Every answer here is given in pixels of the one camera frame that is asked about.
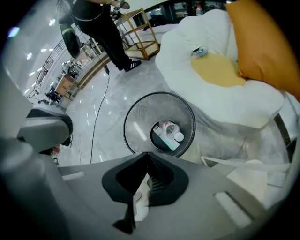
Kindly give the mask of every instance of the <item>shelf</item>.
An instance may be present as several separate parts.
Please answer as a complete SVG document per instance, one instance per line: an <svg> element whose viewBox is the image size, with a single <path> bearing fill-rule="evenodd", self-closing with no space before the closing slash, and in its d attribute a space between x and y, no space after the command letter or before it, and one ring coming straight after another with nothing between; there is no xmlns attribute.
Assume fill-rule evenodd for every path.
<svg viewBox="0 0 300 240"><path fill-rule="evenodd" d="M141 26L139 26L139 27L137 27L137 28L135 28L135 29L133 29L133 30L128 31L127 33L124 34L124 36L126 36L126 35L128 35L128 34L131 34L131 33L133 33L134 31L142 30L142 29L144 29L144 28L147 27L147 26L148 26L148 24L141 25Z"/></svg>
<svg viewBox="0 0 300 240"><path fill-rule="evenodd" d="M125 13L127 18L132 18L133 16L137 15L138 13L142 12L142 10L136 10L136 11L132 11L130 13ZM119 25L121 25L122 23L127 21L127 18L123 15L122 17L120 17L116 22L116 26L118 27Z"/></svg>
<svg viewBox="0 0 300 240"><path fill-rule="evenodd" d="M125 52L132 58L149 59L150 56L159 52L159 47L156 41L145 41L131 45Z"/></svg>

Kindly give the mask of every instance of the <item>plastic bottle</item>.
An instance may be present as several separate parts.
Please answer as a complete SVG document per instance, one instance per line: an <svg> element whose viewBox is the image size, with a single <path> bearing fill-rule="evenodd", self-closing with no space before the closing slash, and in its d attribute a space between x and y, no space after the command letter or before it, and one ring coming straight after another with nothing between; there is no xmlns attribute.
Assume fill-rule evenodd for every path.
<svg viewBox="0 0 300 240"><path fill-rule="evenodd" d="M192 58L200 58L208 53L207 48L198 47L197 49L192 51Z"/></svg>
<svg viewBox="0 0 300 240"><path fill-rule="evenodd" d="M184 135L180 132L179 126L171 121L164 123L163 130L168 138L175 139L178 142L184 139Z"/></svg>
<svg viewBox="0 0 300 240"><path fill-rule="evenodd" d="M201 8L201 5L200 5L200 4L198 4L198 5L197 5L197 9L196 9L196 15L197 15L197 16L201 16L201 15L203 15L203 10L202 10L202 8Z"/></svg>

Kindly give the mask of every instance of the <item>orange cushion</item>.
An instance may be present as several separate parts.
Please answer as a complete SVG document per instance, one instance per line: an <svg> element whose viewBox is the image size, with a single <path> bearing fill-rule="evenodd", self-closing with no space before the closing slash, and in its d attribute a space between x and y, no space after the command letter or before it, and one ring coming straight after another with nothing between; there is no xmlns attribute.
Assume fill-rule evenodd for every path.
<svg viewBox="0 0 300 240"><path fill-rule="evenodd" d="M300 101L293 50L272 17L254 0L226 4L238 48L238 75L287 91Z"/></svg>

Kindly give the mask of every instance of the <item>gray plastic panel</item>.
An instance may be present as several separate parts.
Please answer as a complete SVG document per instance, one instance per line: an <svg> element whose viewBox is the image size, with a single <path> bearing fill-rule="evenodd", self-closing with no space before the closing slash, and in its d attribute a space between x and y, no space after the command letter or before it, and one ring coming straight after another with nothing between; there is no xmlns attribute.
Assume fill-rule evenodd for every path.
<svg viewBox="0 0 300 240"><path fill-rule="evenodd" d="M218 171L171 156L156 154L181 167L189 177L185 193L172 205L152 207L134 231L134 236L149 239L218 239L238 230L215 193L226 191L252 218L264 213L262 205L248 192Z"/></svg>
<svg viewBox="0 0 300 240"><path fill-rule="evenodd" d="M69 136L67 125L51 117L26 119L18 133L18 138L24 138L37 152L63 143Z"/></svg>
<svg viewBox="0 0 300 240"><path fill-rule="evenodd" d="M0 176L9 194L50 239L139 239L111 226L81 201L51 157L17 140L0 143Z"/></svg>
<svg viewBox="0 0 300 240"><path fill-rule="evenodd" d="M91 165L81 165L73 167L60 167L62 176L84 172L85 176L66 181L66 183L89 208L104 218L109 224L121 220L125 216L127 204L114 202L102 186L102 177L111 168L118 166L140 154L133 154L128 157L119 158L113 161L95 163Z"/></svg>

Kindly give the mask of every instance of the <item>black cable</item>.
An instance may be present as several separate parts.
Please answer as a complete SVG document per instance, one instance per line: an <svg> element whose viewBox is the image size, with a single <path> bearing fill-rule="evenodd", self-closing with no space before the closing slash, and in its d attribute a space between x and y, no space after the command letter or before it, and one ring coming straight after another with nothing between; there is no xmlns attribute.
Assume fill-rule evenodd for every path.
<svg viewBox="0 0 300 240"><path fill-rule="evenodd" d="M95 123L94 123L93 138L92 138L92 147L91 147L91 151L90 151L90 164L92 163L92 157L93 157L93 145L94 145L94 135L95 135L96 122L97 122L97 119L98 119L98 116L99 116L99 112L100 112L100 109L101 109L101 105L102 105L102 103L103 103L103 101L104 101L104 98L105 98L105 96L106 96L106 92L107 92L108 85L109 85L109 79L110 79L110 77L109 77L109 70L108 70L107 65L104 65L104 69L105 69L105 71L106 71L106 73L107 73L107 75L108 75L108 81L107 81L107 87L106 87L106 90L105 90L105 93L104 93L104 97L103 97L103 99L102 99L102 101L101 101L101 103L100 103L100 107L99 107L99 109L98 109L98 113L97 113L97 116L96 116L96 119L95 119Z"/></svg>
<svg viewBox="0 0 300 240"><path fill-rule="evenodd" d="M36 100L40 101L40 99L37 99L37 98L35 98L35 97L29 97L29 98L33 98L33 99L36 99Z"/></svg>

